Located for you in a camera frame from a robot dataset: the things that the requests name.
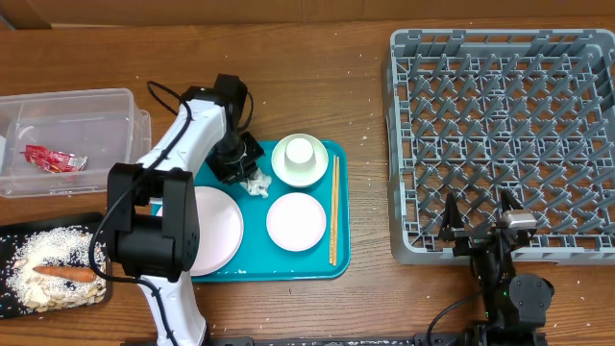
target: wooden table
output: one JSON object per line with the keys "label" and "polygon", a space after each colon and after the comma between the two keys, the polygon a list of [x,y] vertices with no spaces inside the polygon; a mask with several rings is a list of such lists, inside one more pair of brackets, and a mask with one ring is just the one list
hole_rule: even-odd
{"label": "wooden table", "polygon": [[[450,303],[476,291],[477,283],[465,266],[400,265],[391,257],[380,67],[394,30],[447,27],[615,31],[615,17],[2,32],[0,94],[127,87],[152,114],[158,140],[173,117],[148,94],[145,81],[181,92],[211,86],[220,72],[241,76],[256,101],[251,126],[256,138],[301,132],[345,148],[353,259],[332,281],[195,285],[214,337],[413,335]],[[0,223],[104,211],[104,203],[101,193],[0,199]],[[612,343],[613,267],[518,268],[555,286],[545,328],[552,345]],[[436,330],[459,331],[482,312],[476,301],[443,318]],[[142,293],[129,284],[116,284],[111,301],[100,307],[0,321],[3,345],[113,345],[155,334]]]}

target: wooden chopstick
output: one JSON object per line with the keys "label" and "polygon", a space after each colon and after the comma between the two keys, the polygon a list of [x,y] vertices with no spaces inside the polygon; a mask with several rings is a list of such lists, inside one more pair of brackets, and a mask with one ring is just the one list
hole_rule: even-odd
{"label": "wooden chopstick", "polygon": [[336,192],[338,190],[338,179],[337,177],[337,156],[333,156],[333,174],[332,174],[332,186],[331,186],[331,241],[329,247],[329,264],[334,264],[334,260],[336,257],[336,245],[337,241],[335,239],[335,229],[337,227],[337,205],[336,205]]}

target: red wrapper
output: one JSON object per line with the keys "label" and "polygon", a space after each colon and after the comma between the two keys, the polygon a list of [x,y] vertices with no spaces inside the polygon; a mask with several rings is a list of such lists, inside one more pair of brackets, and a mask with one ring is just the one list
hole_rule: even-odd
{"label": "red wrapper", "polygon": [[26,151],[22,154],[27,162],[51,173],[79,172],[84,169],[87,161],[87,157],[65,154],[38,145],[26,145]]}

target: chopsticks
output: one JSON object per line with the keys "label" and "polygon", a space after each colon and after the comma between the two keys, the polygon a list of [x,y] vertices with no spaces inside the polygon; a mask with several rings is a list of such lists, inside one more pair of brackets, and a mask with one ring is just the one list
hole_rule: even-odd
{"label": "chopsticks", "polygon": [[329,264],[337,266],[337,215],[339,212],[339,157],[333,156],[333,178],[331,193],[331,247]]}

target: dish rack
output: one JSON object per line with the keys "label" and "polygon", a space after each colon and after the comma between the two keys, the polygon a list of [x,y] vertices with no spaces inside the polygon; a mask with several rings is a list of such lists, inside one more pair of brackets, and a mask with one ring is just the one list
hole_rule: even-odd
{"label": "dish rack", "polygon": [[393,257],[467,264],[437,237],[510,189],[538,220],[515,260],[615,264],[615,36],[606,30],[399,30],[382,65]]}

